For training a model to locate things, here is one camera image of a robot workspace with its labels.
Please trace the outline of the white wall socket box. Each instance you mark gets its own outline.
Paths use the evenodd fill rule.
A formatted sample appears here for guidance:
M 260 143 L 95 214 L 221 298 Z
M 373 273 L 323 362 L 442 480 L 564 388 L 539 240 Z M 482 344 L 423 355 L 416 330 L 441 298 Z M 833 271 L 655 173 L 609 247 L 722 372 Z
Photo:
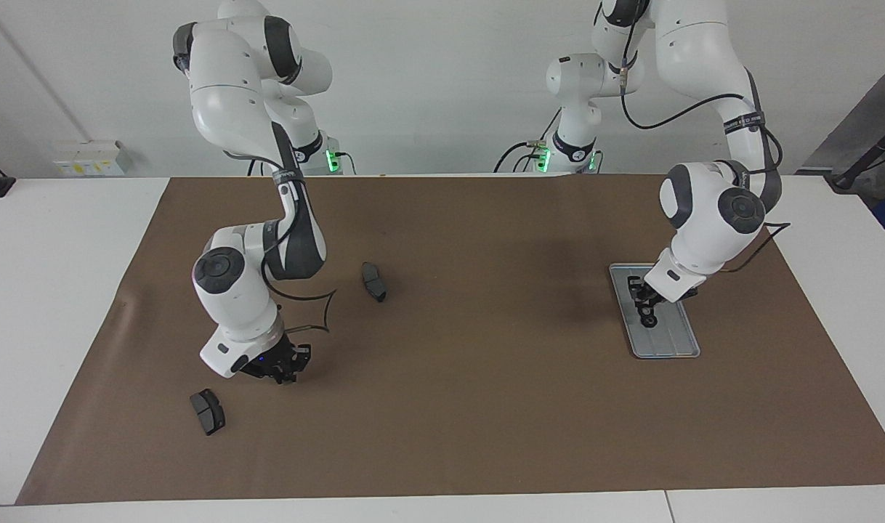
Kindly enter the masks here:
M 132 160 L 118 140 L 54 142 L 53 163 L 64 177 L 123 177 Z

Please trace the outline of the silver ribbed metal tray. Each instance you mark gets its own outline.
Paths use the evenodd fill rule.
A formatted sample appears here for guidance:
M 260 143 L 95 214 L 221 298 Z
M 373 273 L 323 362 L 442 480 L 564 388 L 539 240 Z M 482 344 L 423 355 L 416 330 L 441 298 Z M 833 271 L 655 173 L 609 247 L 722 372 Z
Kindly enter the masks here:
M 663 301 L 654 308 L 656 325 L 646 328 L 641 324 L 636 304 L 629 292 L 629 279 L 642 279 L 651 264 L 611 264 L 610 279 L 623 318 L 631 353 L 640 360 L 675 360 L 696 358 L 700 347 L 688 315 L 681 302 Z

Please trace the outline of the dark grey brake pad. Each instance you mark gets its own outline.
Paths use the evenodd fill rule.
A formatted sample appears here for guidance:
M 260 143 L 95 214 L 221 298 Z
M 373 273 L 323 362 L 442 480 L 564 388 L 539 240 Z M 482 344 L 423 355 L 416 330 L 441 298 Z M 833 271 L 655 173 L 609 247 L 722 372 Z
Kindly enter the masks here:
M 360 268 L 363 285 L 368 294 L 377 302 L 384 302 L 387 298 L 387 286 L 381 278 L 379 268 L 372 262 L 363 262 Z
M 200 421 L 201 431 L 209 437 L 225 427 L 226 418 L 217 395 L 210 389 L 204 389 L 189 397 L 191 407 Z

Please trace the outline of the brown table mat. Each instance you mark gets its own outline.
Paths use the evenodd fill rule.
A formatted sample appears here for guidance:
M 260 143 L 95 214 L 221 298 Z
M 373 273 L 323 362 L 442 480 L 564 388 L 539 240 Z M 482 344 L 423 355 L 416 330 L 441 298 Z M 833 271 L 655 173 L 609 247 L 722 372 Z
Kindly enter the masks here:
M 19 504 L 885 484 L 885 433 L 777 247 L 686 301 L 694 360 L 636 360 L 609 266 L 669 242 L 660 176 L 319 178 L 335 292 L 294 384 L 200 360 L 190 281 L 263 179 L 170 181 Z M 372 262 L 384 302 L 363 285 Z M 212 390 L 207 437 L 189 397 Z

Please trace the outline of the black pole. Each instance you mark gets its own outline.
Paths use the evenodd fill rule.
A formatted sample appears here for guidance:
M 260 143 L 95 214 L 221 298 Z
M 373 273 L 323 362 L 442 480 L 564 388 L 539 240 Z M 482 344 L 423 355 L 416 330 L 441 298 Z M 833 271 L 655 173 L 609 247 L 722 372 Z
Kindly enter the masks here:
M 847 170 L 841 174 L 833 175 L 827 178 L 828 185 L 832 191 L 837 193 L 849 193 L 857 181 L 858 176 L 868 170 L 878 168 L 885 163 L 885 134 L 874 146 L 871 146 L 867 152 L 863 153 L 860 158 L 855 161 Z

